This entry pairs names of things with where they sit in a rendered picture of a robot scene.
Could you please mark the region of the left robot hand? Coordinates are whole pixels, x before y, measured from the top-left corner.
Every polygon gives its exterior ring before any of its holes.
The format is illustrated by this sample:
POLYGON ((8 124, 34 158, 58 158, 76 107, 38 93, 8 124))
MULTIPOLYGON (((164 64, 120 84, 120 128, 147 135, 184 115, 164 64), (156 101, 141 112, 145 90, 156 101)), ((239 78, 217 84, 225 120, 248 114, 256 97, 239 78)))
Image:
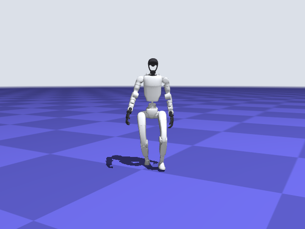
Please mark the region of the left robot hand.
POLYGON ((173 126, 173 116, 174 116, 174 115, 172 114, 172 111, 169 112, 169 116, 170 116, 170 120, 171 120, 170 123, 169 123, 169 125, 171 124, 171 126, 168 127, 168 128, 171 128, 171 127, 173 126))

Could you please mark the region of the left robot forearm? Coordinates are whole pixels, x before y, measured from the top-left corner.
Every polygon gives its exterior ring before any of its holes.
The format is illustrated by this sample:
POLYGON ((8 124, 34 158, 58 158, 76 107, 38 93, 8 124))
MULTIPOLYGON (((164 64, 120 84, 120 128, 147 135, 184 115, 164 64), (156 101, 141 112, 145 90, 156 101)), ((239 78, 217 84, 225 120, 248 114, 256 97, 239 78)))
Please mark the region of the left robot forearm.
POLYGON ((168 107, 168 114, 169 114, 170 111, 172 111, 172 114, 174 114, 171 94, 170 94, 170 100, 168 100, 166 102, 167 102, 167 107, 168 107))

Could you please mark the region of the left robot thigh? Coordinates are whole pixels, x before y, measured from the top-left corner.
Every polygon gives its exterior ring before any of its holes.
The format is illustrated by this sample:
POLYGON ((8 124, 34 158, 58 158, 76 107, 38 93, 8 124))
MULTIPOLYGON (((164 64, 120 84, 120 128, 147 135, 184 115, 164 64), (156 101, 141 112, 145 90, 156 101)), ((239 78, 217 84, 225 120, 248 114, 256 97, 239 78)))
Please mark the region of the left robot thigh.
POLYGON ((160 137, 159 142, 162 144, 165 142, 165 139, 167 138, 167 117, 165 111, 158 111, 157 118, 159 122, 159 128, 160 128, 160 137))

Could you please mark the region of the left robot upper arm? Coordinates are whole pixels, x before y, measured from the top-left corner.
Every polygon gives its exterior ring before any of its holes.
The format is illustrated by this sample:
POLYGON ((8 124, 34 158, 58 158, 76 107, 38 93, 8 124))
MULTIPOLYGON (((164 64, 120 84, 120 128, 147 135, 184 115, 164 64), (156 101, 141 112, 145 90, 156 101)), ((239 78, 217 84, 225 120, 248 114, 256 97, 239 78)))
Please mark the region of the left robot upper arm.
POLYGON ((168 80, 168 78, 167 77, 163 77, 163 76, 161 76, 162 77, 162 83, 164 83, 164 89, 165 89, 165 95, 164 95, 164 97, 165 97, 165 99, 166 100, 168 100, 168 99, 170 99, 170 84, 169 84, 169 80, 168 80))

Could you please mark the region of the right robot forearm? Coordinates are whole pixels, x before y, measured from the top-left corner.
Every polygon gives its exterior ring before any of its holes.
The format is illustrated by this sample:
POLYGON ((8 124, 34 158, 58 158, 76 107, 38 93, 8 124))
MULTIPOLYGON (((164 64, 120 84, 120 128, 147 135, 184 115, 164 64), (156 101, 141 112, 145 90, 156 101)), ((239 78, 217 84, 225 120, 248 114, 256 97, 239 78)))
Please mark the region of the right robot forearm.
POLYGON ((132 111, 133 111, 134 104, 135 104, 135 101, 136 101, 136 99, 135 99, 134 97, 132 97, 132 96, 133 96, 133 93, 134 93, 134 92, 132 92, 132 95, 131 95, 131 97, 130 97, 130 102, 129 102, 129 105, 128 105, 128 109, 127 109, 127 110, 129 110, 129 108, 131 107, 131 108, 132 108, 132 111))

